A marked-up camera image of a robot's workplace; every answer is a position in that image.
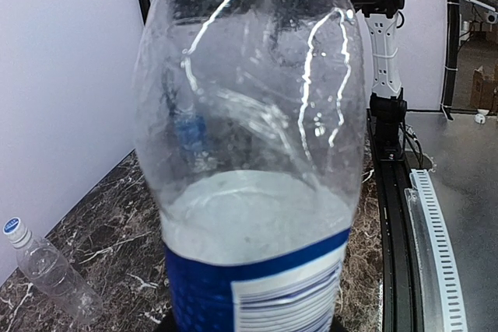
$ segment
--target plastic bottle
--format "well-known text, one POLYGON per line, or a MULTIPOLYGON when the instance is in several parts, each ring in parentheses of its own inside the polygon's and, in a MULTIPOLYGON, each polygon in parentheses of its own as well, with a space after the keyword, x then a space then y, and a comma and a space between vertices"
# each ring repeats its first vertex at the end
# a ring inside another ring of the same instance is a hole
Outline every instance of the plastic bottle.
POLYGON ((361 185, 362 54, 349 0, 153 1, 135 144, 181 332, 329 329, 361 185))
POLYGON ((16 248, 21 272, 61 309, 82 324, 95 323, 102 315, 102 299, 47 239, 34 235, 19 218, 4 228, 16 248))

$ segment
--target large bottle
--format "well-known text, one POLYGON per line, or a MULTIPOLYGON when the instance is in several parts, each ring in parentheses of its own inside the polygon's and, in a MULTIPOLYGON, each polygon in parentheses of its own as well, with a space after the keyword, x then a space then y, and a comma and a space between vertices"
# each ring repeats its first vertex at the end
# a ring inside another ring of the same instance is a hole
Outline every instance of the large bottle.
POLYGON ((3 233, 16 249, 19 269, 38 290, 76 321, 98 321, 102 299, 51 242, 34 235, 19 218, 10 219, 3 233))
POLYGON ((135 95, 180 331, 328 331, 363 163, 350 1, 154 0, 135 95))

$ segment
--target perforated metal strip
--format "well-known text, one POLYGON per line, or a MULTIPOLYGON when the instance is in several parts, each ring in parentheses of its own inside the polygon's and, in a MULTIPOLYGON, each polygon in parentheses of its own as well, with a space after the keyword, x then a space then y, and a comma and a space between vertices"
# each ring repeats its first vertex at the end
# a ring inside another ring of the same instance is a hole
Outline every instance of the perforated metal strip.
POLYGON ((432 180, 426 170, 412 170, 412 182, 419 192, 430 233, 443 309, 444 332, 468 332, 453 248, 432 180))

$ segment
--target marble table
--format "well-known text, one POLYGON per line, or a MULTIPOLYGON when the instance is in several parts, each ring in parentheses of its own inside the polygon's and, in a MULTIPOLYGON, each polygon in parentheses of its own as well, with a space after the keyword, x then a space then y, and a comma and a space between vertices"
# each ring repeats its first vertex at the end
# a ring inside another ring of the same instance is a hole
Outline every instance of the marble table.
MULTIPOLYGON (((336 309, 350 332, 377 331, 381 320, 381 227, 369 152, 363 180, 336 309)), ((104 316, 93 326, 74 323, 16 270, 0 288, 1 331, 153 332, 167 314, 171 304, 160 223, 133 153, 55 226, 48 239, 102 295, 104 316)))

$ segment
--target barcode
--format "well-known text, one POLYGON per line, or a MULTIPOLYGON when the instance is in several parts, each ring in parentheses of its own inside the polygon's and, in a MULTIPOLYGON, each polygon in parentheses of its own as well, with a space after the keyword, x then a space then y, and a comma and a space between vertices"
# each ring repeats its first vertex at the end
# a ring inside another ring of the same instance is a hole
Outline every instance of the barcode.
POLYGON ((341 259, 334 251, 282 274, 232 282, 235 331, 328 332, 341 259))

